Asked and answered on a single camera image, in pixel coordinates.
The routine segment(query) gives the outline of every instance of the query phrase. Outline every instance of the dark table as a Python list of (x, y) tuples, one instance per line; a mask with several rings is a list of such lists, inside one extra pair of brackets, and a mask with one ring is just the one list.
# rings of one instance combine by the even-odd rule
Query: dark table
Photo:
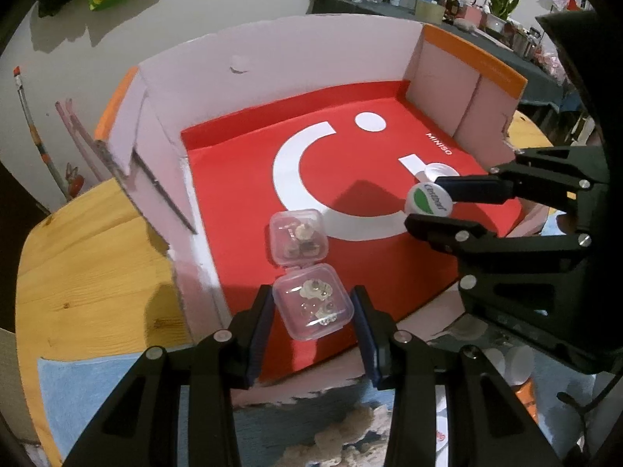
[[(398, 17), (401, 19), (411, 19), (417, 21), (415, 16), (409, 12), (409, 10), (403, 7), (394, 7), (389, 3), (382, 2), (375, 4), (373, 2), (352, 2), (350, 0), (315, 0), (311, 9), (313, 14), (335, 14), (335, 13), (354, 13), (354, 14), (371, 14), (371, 15), (384, 15), (388, 17)], [(438, 24), (435, 26), (443, 28), (447, 32), (454, 33), (461, 39), (465, 39), (468, 42), (477, 45), (481, 49), (487, 51), (492, 56), (495, 56), (500, 61), (509, 65), (513, 70), (518, 71), (527, 80), (528, 84), (521, 97), (522, 104), (529, 105), (550, 105), (556, 111), (558, 111), (560, 104), (563, 101), (563, 88), (558, 82), (547, 75), (543, 70), (532, 64), (529, 61), (521, 59), (513, 51), (509, 51), (502, 47), (495, 45), (490, 40), (484, 39), (471, 33), (466, 33), (459, 30), (456, 26), (451, 26), (446, 23)]]

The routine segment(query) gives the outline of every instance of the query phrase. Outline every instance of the white smiley logo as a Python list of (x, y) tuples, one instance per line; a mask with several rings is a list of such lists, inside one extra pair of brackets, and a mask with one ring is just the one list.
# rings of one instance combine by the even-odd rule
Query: white smiley logo
[[(387, 126), (385, 120), (373, 112), (357, 114), (354, 121), (359, 128), (369, 132), (383, 131)], [(302, 129), (281, 146), (273, 162), (273, 185), (283, 206), (287, 210), (319, 210), (323, 215), (326, 234), (341, 240), (377, 240), (406, 232), (404, 220), (407, 215), (403, 211), (383, 216), (353, 216), (331, 209), (307, 191), (299, 171), (303, 153), (317, 140), (335, 133), (333, 127), (323, 121)], [(398, 161), (413, 176), (419, 176), (418, 179), (425, 173), (426, 164), (415, 154), (403, 156)]]

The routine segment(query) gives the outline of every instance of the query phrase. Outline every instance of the cardboard box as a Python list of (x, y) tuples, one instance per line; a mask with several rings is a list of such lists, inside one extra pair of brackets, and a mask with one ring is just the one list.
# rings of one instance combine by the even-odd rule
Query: cardboard box
[[(371, 30), (383, 61), (364, 46)], [(512, 160), (504, 138), (525, 84), (432, 25), (296, 16), (223, 30), (143, 61), (114, 93), (96, 139), (169, 244), (194, 342), (226, 327), (256, 286), (282, 272), (264, 233), (280, 210), (321, 210), (328, 263), (347, 288), (365, 284), (399, 320), (456, 278), (452, 257), (415, 247), (405, 233), (406, 191), (428, 162), (447, 159), (477, 174)], [(366, 111), (383, 123), (359, 125), (355, 116)], [(464, 205), (457, 212), (467, 209), (501, 235), (525, 232), (516, 226), (518, 203)], [(292, 341), (276, 318), (264, 379), (353, 345), (350, 328)]]

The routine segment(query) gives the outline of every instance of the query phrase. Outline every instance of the white circle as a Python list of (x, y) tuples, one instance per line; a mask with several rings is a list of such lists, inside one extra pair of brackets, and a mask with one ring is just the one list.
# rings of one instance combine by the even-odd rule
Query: white circle
[(354, 122), (365, 131), (383, 131), (387, 127), (385, 119), (373, 112), (362, 112), (357, 114)]
[(431, 181), (437, 181), (438, 177), (458, 177), (460, 174), (450, 165), (445, 163), (429, 163), (424, 169), (426, 178)]
[(227, 342), (233, 337), (229, 330), (217, 330), (213, 336), (216, 342)]
[(145, 356), (148, 360), (158, 360), (163, 355), (162, 348), (160, 346), (152, 346), (145, 352)]
[(335, 134), (333, 127), (327, 121), (323, 121), (302, 129), (286, 140), (273, 162), (273, 186), (279, 201), (286, 210), (320, 211), (325, 232), (329, 237), (362, 241), (406, 233), (404, 220), (407, 215), (402, 210), (382, 216), (353, 216), (331, 209), (307, 191), (299, 167), (303, 153), (319, 139)]
[(504, 377), (504, 373), (506, 371), (506, 360), (504, 359), (504, 355), (502, 351), (496, 348), (485, 349), (483, 351), (485, 356), (491, 362), (491, 364), (495, 367), (502, 377)]
[(510, 386), (524, 384), (535, 369), (535, 353), (530, 346), (511, 348), (506, 355), (504, 379)]

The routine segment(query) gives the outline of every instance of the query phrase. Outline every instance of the wooden table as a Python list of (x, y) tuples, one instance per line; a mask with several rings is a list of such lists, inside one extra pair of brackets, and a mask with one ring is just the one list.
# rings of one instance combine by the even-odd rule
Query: wooden table
[[(515, 113), (517, 147), (547, 147)], [(85, 360), (189, 342), (166, 244), (111, 179), (49, 216), (30, 233), (19, 265), (16, 334), (30, 415), (53, 467), (37, 360)]]

